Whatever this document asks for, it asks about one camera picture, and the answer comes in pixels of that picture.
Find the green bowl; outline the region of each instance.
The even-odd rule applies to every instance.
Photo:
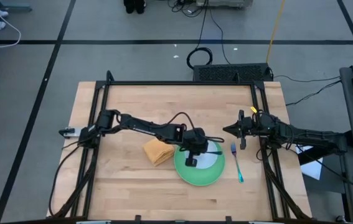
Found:
[[[216,142],[209,141],[208,145],[209,151],[222,151],[222,148]],[[175,169],[187,183],[196,186],[206,186],[216,182],[222,175],[225,168],[225,156],[223,154],[220,156],[208,153],[202,154],[205,156],[205,161],[198,159],[197,167],[185,165],[187,155],[188,151],[181,152],[180,147],[176,147],[174,155]]]

